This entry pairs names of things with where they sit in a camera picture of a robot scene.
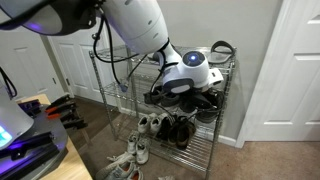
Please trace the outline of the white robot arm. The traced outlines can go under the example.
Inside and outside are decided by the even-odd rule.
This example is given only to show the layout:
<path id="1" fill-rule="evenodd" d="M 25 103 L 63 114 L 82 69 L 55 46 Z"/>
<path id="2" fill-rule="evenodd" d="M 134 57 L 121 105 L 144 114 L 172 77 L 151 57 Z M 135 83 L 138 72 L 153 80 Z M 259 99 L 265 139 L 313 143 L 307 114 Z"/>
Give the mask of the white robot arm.
<path id="1" fill-rule="evenodd" d="M 166 92 L 207 89 L 223 81 L 199 51 L 184 55 L 171 44 L 157 0 L 0 0 L 9 19 L 3 30 L 23 26 L 47 36 L 64 36 L 90 29 L 101 18 L 137 54 L 156 53 Z"/>

